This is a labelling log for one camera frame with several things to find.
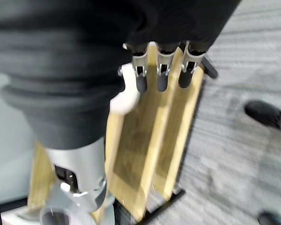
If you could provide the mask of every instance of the black metal stand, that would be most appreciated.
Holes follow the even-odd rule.
[[[209,62],[208,59],[206,59],[206,57],[203,57],[200,67],[202,68],[204,73],[212,79],[217,78],[219,75],[215,67]]]
[[[147,211],[144,218],[139,223],[137,223],[137,225],[147,225],[147,224],[149,224],[153,219],[155,219],[161,213],[166,211],[172,204],[174,204],[178,199],[180,199],[185,194],[186,194],[186,191],[183,190],[183,189],[179,190],[179,192],[177,194],[173,193],[170,200],[168,200],[167,202],[165,202],[164,204],[159,206],[156,210],[154,210],[153,212]]]
[[[0,225],[2,225],[2,220],[1,220],[1,213],[9,210],[13,210],[16,208],[20,208],[22,206],[27,205],[27,198],[23,198],[20,200],[16,200],[13,202],[7,202],[4,204],[0,204]]]

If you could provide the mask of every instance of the gray carpet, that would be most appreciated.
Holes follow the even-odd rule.
[[[187,195],[155,225],[257,225],[260,210],[281,214],[281,132],[243,111],[249,99],[281,108],[281,0],[243,0],[208,57],[219,78],[206,78],[185,149]]]

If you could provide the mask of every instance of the wooden board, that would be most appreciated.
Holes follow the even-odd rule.
[[[140,221],[150,192],[181,69],[177,50],[165,92],[156,90],[157,49],[148,49],[148,90],[124,119],[110,192]]]
[[[117,155],[123,120],[123,115],[110,114],[107,121],[105,172],[108,186],[110,185],[110,176],[112,175],[113,165]],[[28,207],[30,209],[41,208],[45,205],[54,181],[55,175],[45,149],[41,144],[37,143],[32,166],[30,194],[28,197]],[[104,205],[92,213],[92,216],[99,222],[103,214]]]
[[[176,183],[181,157],[196,108],[203,76],[203,70],[198,67],[193,75],[191,85],[186,89],[176,89],[170,119],[165,132],[165,139],[153,181],[154,189],[165,200],[170,199]]]

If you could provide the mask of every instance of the black shoe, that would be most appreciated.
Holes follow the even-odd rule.
[[[257,220],[260,225],[281,225],[281,216],[268,211],[261,212]]]

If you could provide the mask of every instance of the white wall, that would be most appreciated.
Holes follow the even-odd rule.
[[[0,87],[7,82],[0,75]],[[0,202],[28,194],[34,135],[22,114],[0,97]]]

